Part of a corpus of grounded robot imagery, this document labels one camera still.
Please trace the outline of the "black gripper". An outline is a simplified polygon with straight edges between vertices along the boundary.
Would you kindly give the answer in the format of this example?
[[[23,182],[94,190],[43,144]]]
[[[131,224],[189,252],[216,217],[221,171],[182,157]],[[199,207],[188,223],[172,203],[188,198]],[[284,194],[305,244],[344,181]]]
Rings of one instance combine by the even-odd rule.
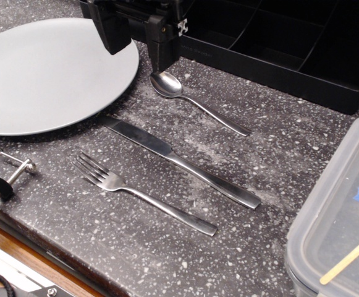
[[[80,1],[106,50],[114,55],[131,42],[129,19],[146,22],[146,40],[153,73],[180,58],[180,36],[188,31],[183,1]]]

